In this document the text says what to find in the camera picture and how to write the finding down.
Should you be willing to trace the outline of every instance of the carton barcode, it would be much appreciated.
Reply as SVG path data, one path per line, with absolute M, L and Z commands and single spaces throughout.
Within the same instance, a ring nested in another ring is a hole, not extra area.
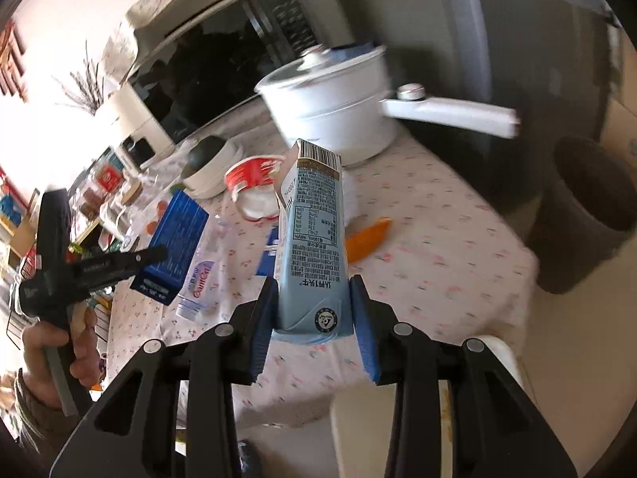
M 301 141 L 301 155 L 299 158 L 316 160 L 330 169 L 338 170 L 336 155 L 333 152 L 330 152 L 323 147 L 319 147 L 318 145 L 311 144 L 310 142 L 305 142 L 305 140 Z

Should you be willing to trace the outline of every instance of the cardboard box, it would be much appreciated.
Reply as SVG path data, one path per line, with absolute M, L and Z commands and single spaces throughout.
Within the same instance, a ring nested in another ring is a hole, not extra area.
M 142 268 L 133 279 L 131 289 L 170 305 L 184 286 L 207 221 L 208 212 L 184 191 L 177 192 L 149 244 L 149 248 L 164 245 L 168 258 Z
M 25 215 L 20 226 L 14 232 L 9 246 L 20 257 L 23 258 L 29 253 L 36 241 L 36 230 L 31 226 L 31 216 Z
M 610 99 L 600 143 L 606 151 L 624 162 L 637 185 L 637 115 Z

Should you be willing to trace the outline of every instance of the human hand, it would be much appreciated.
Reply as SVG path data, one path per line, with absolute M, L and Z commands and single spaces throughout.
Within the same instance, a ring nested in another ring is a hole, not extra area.
M 75 379 L 88 388 L 100 378 L 98 337 L 95 334 L 98 318 L 93 309 L 86 309 L 84 321 L 86 328 L 72 341 L 76 359 L 71 363 L 70 372 Z M 68 333 L 48 322 L 38 322 L 22 334 L 25 363 L 25 368 L 22 369 L 24 384 L 42 404 L 50 408 L 61 408 L 62 403 L 42 349 L 44 347 L 63 347 L 68 341 Z

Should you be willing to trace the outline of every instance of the silver screw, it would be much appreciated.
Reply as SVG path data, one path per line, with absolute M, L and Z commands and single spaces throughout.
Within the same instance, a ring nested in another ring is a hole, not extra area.
M 471 338 L 467 340 L 467 349 L 473 353 L 481 353 L 484 350 L 484 343 L 476 338 Z
M 219 324 L 215 327 L 215 334 L 219 336 L 219 338 L 227 338 L 234 332 L 234 327 L 230 324 Z
M 155 354 L 159 349 L 161 349 L 161 341 L 159 340 L 149 340 L 144 343 L 144 352 L 147 354 Z
M 410 324 L 399 323 L 394 325 L 394 333 L 399 336 L 409 336 L 413 333 L 413 327 Z

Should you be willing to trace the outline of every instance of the black trash bin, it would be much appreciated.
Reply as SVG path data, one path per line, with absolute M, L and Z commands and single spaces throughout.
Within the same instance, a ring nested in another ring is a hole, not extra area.
M 637 191 L 626 169 L 592 140 L 563 137 L 553 161 L 527 246 L 539 258 L 537 284 L 561 294 L 633 234 Z

